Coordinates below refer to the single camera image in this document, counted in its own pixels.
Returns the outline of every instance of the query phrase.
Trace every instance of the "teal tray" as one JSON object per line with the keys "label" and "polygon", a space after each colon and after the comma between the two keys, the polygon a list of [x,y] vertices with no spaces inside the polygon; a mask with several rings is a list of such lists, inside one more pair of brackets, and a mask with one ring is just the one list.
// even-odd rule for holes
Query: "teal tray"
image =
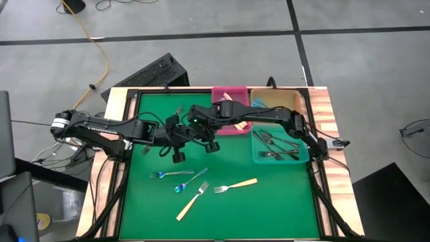
{"label": "teal tray", "polygon": [[[299,144],[300,145],[298,148],[299,153],[295,154],[299,157],[299,160],[296,161],[287,154],[281,154],[282,158],[284,158],[285,161],[277,161],[273,157],[259,157],[258,151],[269,151],[267,147],[264,144],[262,144],[257,138],[255,138],[252,134],[252,132],[255,131],[257,132],[257,134],[261,136],[260,130],[264,130],[275,137]],[[278,146],[280,146],[281,148],[287,151],[295,149],[292,145],[289,145],[283,141],[276,140],[275,138],[273,138],[272,140],[274,141],[275,144],[277,144]],[[282,128],[282,126],[278,124],[264,125],[264,124],[254,123],[251,129],[251,145],[252,145],[252,151],[253,151],[253,160],[254,160],[254,163],[256,164],[268,164],[268,165],[269,164],[301,164],[309,161],[308,148],[307,148],[307,145],[303,142],[303,140],[292,138],[285,132],[284,128]],[[280,151],[277,147],[273,145],[270,145],[270,148],[275,152]]]}

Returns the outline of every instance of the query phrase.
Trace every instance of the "cable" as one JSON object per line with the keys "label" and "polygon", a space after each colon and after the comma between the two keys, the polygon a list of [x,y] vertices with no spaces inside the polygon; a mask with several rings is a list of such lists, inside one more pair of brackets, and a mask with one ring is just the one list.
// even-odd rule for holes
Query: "cable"
{"label": "cable", "polygon": [[82,169],[80,172],[78,173],[72,173],[72,174],[67,174],[67,175],[81,175],[84,171],[86,171],[89,167],[91,166],[91,161],[88,160],[88,165],[86,166],[86,168]]}
{"label": "cable", "polygon": [[403,137],[403,134],[402,134],[402,133],[403,133],[403,131],[405,131],[409,126],[411,126],[412,124],[416,124],[417,122],[423,122],[423,121],[428,121],[428,120],[429,120],[428,118],[426,118],[426,119],[422,119],[422,120],[416,120],[416,121],[411,122],[410,124],[406,125],[404,128],[402,128],[402,129],[400,130],[400,133],[401,133],[400,138],[402,139],[402,142],[403,142],[403,144],[406,146],[406,148],[408,148],[408,150],[412,151],[414,154],[418,155],[419,157],[422,157],[422,158],[425,158],[425,159],[430,159],[430,157],[425,156],[425,155],[422,155],[422,154],[420,154],[420,153],[418,153],[418,152],[416,152],[416,151],[412,150],[412,149],[408,146],[408,144],[406,144],[406,141],[404,141],[404,137]]}
{"label": "cable", "polygon": [[325,135],[325,136],[327,136],[327,137],[329,137],[329,138],[333,138],[333,139],[335,139],[335,140],[337,140],[337,141],[342,141],[342,140],[341,140],[341,139],[339,139],[339,138],[333,137],[333,136],[331,136],[331,135],[328,135],[328,134],[324,133],[323,131],[318,130],[315,126],[311,125],[311,124],[310,124],[310,123],[308,123],[308,122],[306,122],[306,124],[307,124],[307,125],[309,125],[309,126],[311,126],[311,127],[313,127],[313,128],[314,128],[318,133],[320,133],[320,134],[323,134],[323,135]]}
{"label": "cable", "polygon": [[256,111],[256,112],[249,112],[249,113],[246,113],[246,114],[241,114],[239,116],[232,117],[232,118],[214,118],[214,117],[212,117],[210,115],[207,115],[207,114],[205,114],[203,112],[200,112],[200,113],[203,114],[203,115],[205,115],[207,118],[210,118],[211,120],[217,120],[217,121],[223,121],[223,122],[225,122],[225,121],[234,120],[236,118],[240,118],[240,117],[243,117],[243,116],[246,116],[246,115],[249,115],[249,114],[261,114],[261,113],[265,113],[265,112],[270,112],[270,111],[275,110],[275,109],[286,109],[286,107],[276,106],[276,107],[269,108],[269,109],[263,110],[263,111]]}
{"label": "cable", "polygon": [[72,13],[72,16],[76,19],[76,21],[82,27],[82,30],[84,31],[84,33],[85,33],[86,37],[88,38],[88,40],[90,42],[94,43],[96,45],[96,47],[98,47],[98,49],[100,50],[100,52],[102,53],[102,55],[103,55],[103,57],[105,59],[105,72],[103,73],[103,75],[94,84],[91,84],[90,87],[87,89],[87,91],[82,95],[82,97],[79,98],[78,102],[73,107],[73,109],[75,110],[79,106],[79,104],[81,104],[81,102],[83,101],[83,99],[85,98],[85,96],[87,96],[87,94],[92,90],[91,87],[95,87],[96,85],[98,85],[99,83],[101,83],[106,78],[106,76],[109,73],[109,59],[108,59],[107,54],[103,50],[103,48],[95,40],[93,40],[89,36],[87,29],[82,24],[82,21],[76,16],[75,12],[67,5],[67,3],[65,3],[64,0],[61,0],[61,3],[68,9],[68,11],[70,11]]}
{"label": "cable", "polygon": [[[99,183],[100,183],[100,174],[103,172],[103,168],[106,165],[106,163],[109,161],[109,158],[106,158],[106,160],[103,162],[103,164],[101,164],[99,173],[97,174],[97,179],[95,180],[95,199],[94,199],[94,204],[97,205],[97,193],[99,191]],[[95,214],[95,220],[97,220],[97,211],[94,208],[94,214]]]}
{"label": "cable", "polygon": [[59,142],[55,142],[55,144],[54,145],[52,145],[51,147],[49,147],[49,148],[46,148],[46,149],[42,149],[33,159],[32,159],[32,163],[43,153],[43,152],[45,152],[45,151],[49,151],[50,149],[52,149],[52,148],[54,148],[55,146],[57,146],[57,145],[59,145],[60,143]]}
{"label": "cable", "polygon": [[152,115],[153,117],[155,117],[163,126],[166,126],[166,124],[161,120],[161,118],[160,117],[158,117],[156,114],[154,114],[153,112],[141,112],[141,113],[139,113],[139,114],[137,114],[137,115],[135,115],[135,116],[133,116],[133,117],[131,117],[130,119],[128,119],[128,120],[125,120],[125,121],[122,121],[122,122],[119,122],[119,123],[116,123],[116,124],[108,124],[108,126],[118,126],[118,125],[123,125],[123,124],[127,124],[127,123],[129,123],[129,122],[132,122],[132,121],[134,121],[135,119],[137,119],[137,117],[139,117],[140,115],[143,115],[143,114],[150,114],[150,115]]}
{"label": "cable", "polygon": [[[83,150],[83,152],[85,153],[85,158],[86,158],[86,160],[89,160],[89,159],[88,159],[87,151],[84,149],[84,150]],[[93,180],[91,179],[91,173],[89,174],[89,190],[91,191],[91,201],[93,202],[93,218],[92,218],[92,221],[93,221],[93,223],[95,223],[95,217],[96,217],[97,215],[96,215],[96,213],[95,213],[95,200],[94,200]]]}
{"label": "cable", "polygon": [[59,14],[66,14],[66,12],[64,11],[64,12],[60,12],[58,9],[60,8],[60,6],[62,5],[62,3],[61,3],[61,1],[60,1],[60,4],[58,4],[58,6],[56,6],[56,9],[55,9],[55,11],[57,12],[57,13],[59,13]]}
{"label": "cable", "polygon": [[[55,163],[51,163],[51,164],[41,165],[41,167],[46,167],[46,166],[48,166],[48,165],[55,165],[55,164],[58,164],[58,163],[60,163],[61,161],[66,161],[66,160],[68,160],[68,159],[72,158],[72,156],[67,157],[67,158],[64,158],[64,159],[50,160],[50,161],[56,161],[56,162],[55,162]],[[66,167],[66,166],[67,166],[67,165],[62,165],[62,166],[60,166],[60,167],[47,167],[47,168],[49,168],[49,169],[56,169],[56,168],[61,168],[61,167]]]}
{"label": "cable", "polygon": [[329,159],[331,159],[331,161],[332,161],[333,163],[336,163],[337,165],[340,165],[341,167],[345,168],[345,169],[348,171],[348,173],[350,173],[350,172],[349,172],[349,168],[348,168],[348,166],[346,166],[344,163],[342,163],[342,162],[340,162],[340,161],[336,160],[336,159],[335,159],[335,158],[333,158],[333,157],[329,157]]}
{"label": "cable", "polygon": [[12,202],[11,206],[6,210],[5,215],[3,216],[3,220],[1,221],[1,225],[4,225],[7,215],[9,214],[9,211],[13,208],[13,205],[18,201],[19,198],[26,192],[26,190],[31,186],[32,184],[27,185],[26,188],[16,197],[16,199]]}
{"label": "cable", "polygon": [[23,124],[35,124],[35,125],[41,125],[41,126],[51,126],[52,125],[52,124],[43,124],[43,123],[28,122],[28,121],[22,121],[22,120],[12,120],[12,122],[23,123]]}
{"label": "cable", "polygon": [[[98,5],[100,4],[100,3],[104,3],[104,2],[109,2],[109,5],[107,6],[107,7],[105,7],[105,8],[99,8],[98,7]],[[107,10],[107,9],[109,9],[111,6],[112,6],[112,2],[117,2],[117,3],[132,3],[132,2],[137,2],[137,3],[146,3],[146,4],[149,4],[149,3],[156,3],[157,1],[159,1],[159,0],[154,0],[154,1],[151,1],[151,2],[145,2],[145,1],[139,1],[139,0],[129,0],[129,1],[119,1],[119,0],[101,0],[100,2],[98,2],[98,3],[96,3],[95,4],[95,8],[98,10],[98,11],[105,11],[105,10]]]}

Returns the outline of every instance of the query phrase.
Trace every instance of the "black floor line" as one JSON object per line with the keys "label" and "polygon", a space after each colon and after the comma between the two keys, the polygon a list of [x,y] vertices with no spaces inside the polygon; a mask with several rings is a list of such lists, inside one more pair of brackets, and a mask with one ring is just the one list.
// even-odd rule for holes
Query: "black floor line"
{"label": "black floor line", "polygon": [[293,1],[292,0],[286,0],[286,1],[287,1],[287,6],[288,6],[288,11],[290,12],[291,23],[293,25],[293,31],[295,33],[294,37],[296,38],[300,62],[302,63],[302,68],[304,71],[304,78],[305,78],[307,86],[314,86],[314,81],[312,79],[312,75],[310,74],[308,57],[306,56],[306,51],[304,49],[303,39],[302,39],[302,36],[300,34],[300,28],[298,26],[298,20],[297,20],[297,16],[296,16],[296,11],[294,10]]}
{"label": "black floor line", "polygon": [[0,2],[0,13],[1,13],[1,12],[3,11],[3,9],[5,8],[6,3],[7,3],[7,0],[2,0],[2,1]]}
{"label": "black floor line", "polygon": [[[238,32],[212,32],[195,34],[160,34],[148,36],[118,36],[96,39],[96,42],[131,42],[145,40],[188,40],[199,38],[230,38],[230,37],[259,37],[259,36],[290,36],[290,35],[319,35],[319,34],[365,34],[386,32],[429,31],[430,26],[388,27],[388,28],[355,28],[338,30],[257,30]],[[79,44],[89,43],[86,38],[65,38],[51,40],[3,40],[0,46],[41,45],[41,44]]]}
{"label": "black floor line", "polygon": [[317,34],[365,34],[365,33],[386,33],[386,32],[410,32],[410,31],[429,31],[430,26],[413,27],[386,27],[386,28],[351,28],[337,30],[301,30],[302,35]]}
{"label": "black floor line", "polygon": [[[228,37],[256,37],[256,36],[287,36],[294,34],[292,30],[257,30],[239,32],[209,32],[195,34],[161,34],[149,36],[121,36],[94,39],[96,42],[130,42],[144,40],[187,40],[199,38],[228,38]],[[0,46],[11,45],[39,45],[39,44],[78,44],[89,43],[86,38],[54,39],[54,40],[5,40]]]}

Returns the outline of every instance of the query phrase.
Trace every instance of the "fork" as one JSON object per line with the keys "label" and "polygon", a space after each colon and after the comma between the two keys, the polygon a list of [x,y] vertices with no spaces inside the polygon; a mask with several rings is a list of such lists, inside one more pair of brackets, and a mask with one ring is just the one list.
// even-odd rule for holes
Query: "fork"
{"label": "fork", "polygon": [[197,178],[199,175],[201,175],[201,174],[203,174],[203,173],[205,173],[205,172],[207,172],[207,171],[208,171],[208,168],[207,168],[207,167],[206,167],[205,169],[203,169],[203,170],[199,171],[199,173],[197,173],[195,176],[193,176],[189,181],[185,182],[184,184],[181,184],[181,185],[177,186],[177,187],[175,188],[175,192],[182,192],[182,191],[185,189],[185,187],[187,186],[187,184],[188,184],[190,181],[194,180],[194,179],[195,179],[195,178]]}
{"label": "fork", "polygon": [[214,188],[214,193],[221,193],[221,192],[227,191],[229,188],[238,188],[241,186],[247,186],[247,185],[252,185],[252,184],[256,184],[256,183],[257,183],[257,178],[254,178],[254,179],[250,179],[247,181],[239,182],[239,183],[237,183],[235,185],[231,185],[231,186],[220,186],[220,187]]}
{"label": "fork", "polygon": [[[271,149],[270,148],[270,146],[257,134],[257,132],[255,132],[255,131],[253,131],[253,136],[258,140],[258,141],[260,141],[261,143],[263,143],[263,145],[264,146],[266,146],[266,148],[269,150],[269,151],[271,151],[271,152],[273,152],[273,153],[276,153],[275,151],[273,151],[273,149]],[[273,155],[273,157],[275,157],[275,159],[277,160],[277,161],[285,161],[285,159],[284,158],[282,158],[279,154],[274,154]]]}
{"label": "fork", "polygon": [[193,197],[193,199],[191,199],[191,201],[188,202],[187,206],[185,206],[185,208],[183,208],[183,210],[177,215],[176,219],[178,221],[180,221],[185,216],[185,214],[188,212],[189,208],[191,208],[191,206],[193,205],[194,201],[196,201],[198,196],[200,196],[204,193],[204,191],[206,190],[206,188],[208,188],[208,186],[209,186],[209,183],[207,181],[205,181],[200,186],[197,194]]}
{"label": "fork", "polygon": [[[270,138],[267,137],[263,137],[263,140],[269,144],[269,145],[273,145],[275,147],[277,147],[278,149],[280,149],[281,151],[286,151],[285,149],[283,149],[282,147],[280,147],[279,145],[275,144],[273,140],[271,140]],[[291,158],[293,158],[294,160],[298,161],[300,158],[297,155],[294,154],[289,154],[287,153],[287,155],[289,155]]]}
{"label": "fork", "polygon": [[182,110],[183,110],[183,106],[182,105],[179,105],[179,107],[176,109],[176,111],[175,111],[175,114],[176,115],[179,115],[180,113],[182,113]]}
{"label": "fork", "polygon": [[260,130],[260,133],[261,133],[261,135],[263,135],[263,137],[266,137],[266,138],[274,138],[274,139],[280,140],[280,141],[285,142],[285,143],[287,143],[287,144],[289,144],[289,145],[291,145],[291,146],[293,146],[293,147],[295,147],[295,148],[300,147],[300,145],[299,145],[299,144],[297,144],[297,143],[294,143],[294,142],[291,142],[291,141],[288,141],[288,140],[284,140],[284,139],[282,139],[282,138],[275,137],[275,136],[273,136],[272,134],[270,134],[269,132],[264,131],[264,130],[262,130],[262,129]]}
{"label": "fork", "polygon": [[270,156],[274,156],[276,154],[297,154],[297,153],[299,153],[299,150],[281,151],[281,152],[259,151],[258,156],[270,157]]}
{"label": "fork", "polygon": [[193,169],[188,169],[185,171],[174,171],[174,172],[152,172],[149,174],[151,178],[163,178],[166,175],[179,175],[179,174],[194,174]]}
{"label": "fork", "polygon": [[150,146],[145,146],[145,148],[143,148],[141,151],[140,151],[140,154],[142,154],[142,155],[145,155],[145,154],[147,154],[150,150],[151,150],[151,148],[152,147],[150,147]]}

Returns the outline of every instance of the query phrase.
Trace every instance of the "wooden handle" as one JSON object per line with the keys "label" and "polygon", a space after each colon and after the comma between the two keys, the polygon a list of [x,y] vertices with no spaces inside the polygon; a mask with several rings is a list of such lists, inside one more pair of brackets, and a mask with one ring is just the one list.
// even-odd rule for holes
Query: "wooden handle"
{"label": "wooden handle", "polygon": [[250,179],[250,180],[247,180],[247,181],[239,182],[238,184],[232,185],[231,187],[232,188],[237,188],[237,187],[240,187],[240,186],[247,186],[247,185],[256,184],[256,183],[257,183],[257,178],[254,178],[254,179]]}
{"label": "wooden handle", "polygon": [[177,215],[176,219],[178,221],[180,221],[185,214],[188,212],[189,208],[191,208],[191,205],[193,205],[194,201],[196,201],[196,198],[198,197],[198,195],[195,195],[193,197],[193,199],[191,199],[191,201],[188,202],[187,206],[185,206],[185,208],[183,208],[183,210]]}
{"label": "wooden handle", "polygon": [[227,100],[232,101],[233,99],[231,98],[231,96],[227,93],[222,94]]}
{"label": "wooden handle", "polygon": [[235,127],[237,130],[243,130],[243,128],[242,128],[242,127],[240,127],[238,124],[235,124],[235,125],[234,125],[234,127]]}

